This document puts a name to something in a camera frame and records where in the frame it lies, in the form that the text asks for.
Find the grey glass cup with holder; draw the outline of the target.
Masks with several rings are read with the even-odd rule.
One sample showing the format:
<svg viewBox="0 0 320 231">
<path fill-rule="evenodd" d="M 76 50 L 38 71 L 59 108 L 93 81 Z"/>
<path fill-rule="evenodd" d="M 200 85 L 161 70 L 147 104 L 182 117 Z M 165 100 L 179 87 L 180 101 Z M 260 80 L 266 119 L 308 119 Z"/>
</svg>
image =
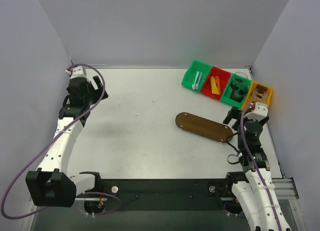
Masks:
<svg viewBox="0 0 320 231">
<path fill-rule="evenodd" d="M 230 98 L 234 101 L 241 102 L 247 95 L 249 89 L 244 83 L 237 83 L 232 86 Z"/>
</svg>

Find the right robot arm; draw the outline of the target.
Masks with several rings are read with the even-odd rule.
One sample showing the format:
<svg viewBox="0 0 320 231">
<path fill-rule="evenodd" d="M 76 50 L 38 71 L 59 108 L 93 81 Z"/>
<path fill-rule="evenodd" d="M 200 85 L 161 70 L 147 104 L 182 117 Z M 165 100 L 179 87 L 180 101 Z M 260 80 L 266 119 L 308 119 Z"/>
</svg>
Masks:
<svg viewBox="0 0 320 231">
<path fill-rule="evenodd" d="M 232 119 L 235 131 L 227 137 L 237 137 L 237 163 L 240 174 L 229 173 L 230 191 L 238 201 L 252 231 L 290 231 L 276 195 L 271 166 L 262 147 L 260 136 L 269 120 L 268 107 L 261 102 L 250 102 L 242 110 L 232 107 L 223 123 Z"/>
</svg>

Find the clear acrylic toothbrush rack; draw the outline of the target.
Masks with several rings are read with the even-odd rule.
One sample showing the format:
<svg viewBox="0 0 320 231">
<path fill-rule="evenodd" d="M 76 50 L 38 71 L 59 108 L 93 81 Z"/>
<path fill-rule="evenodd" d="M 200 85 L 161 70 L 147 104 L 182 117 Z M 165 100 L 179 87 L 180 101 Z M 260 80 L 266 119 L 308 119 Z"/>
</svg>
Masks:
<svg viewBox="0 0 320 231">
<path fill-rule="evenodd" d="M 268 97 L 268 88 L 261 84 L 257 84 L 252 92 L 251 101 L 266 103 L 267 97 Z"/>
</svg>

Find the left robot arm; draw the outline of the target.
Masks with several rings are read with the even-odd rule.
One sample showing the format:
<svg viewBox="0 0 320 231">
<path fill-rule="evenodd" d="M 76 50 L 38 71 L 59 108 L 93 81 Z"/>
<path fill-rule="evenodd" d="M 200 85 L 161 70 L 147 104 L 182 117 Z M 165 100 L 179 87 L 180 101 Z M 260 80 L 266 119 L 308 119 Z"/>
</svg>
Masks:
<svg viewBox="0 0 320 231">
<path fill-rule="evenodd" d="M 35 171 L 29 171 L 25 181 L 33 203 L 38 207 L 71 207 L 76 196 L 87 192 L 96 197 L 101 194 L 101 176 L 95 171 L 67 174 L 68 163 L 76 143 L 90 115 L 89 109 L 106 99 L 100 78 L 93 77 L 97 87 L 86 75 L 72 75 L 62 108 L 59 110 L 54 142 Z"/>
</svg>

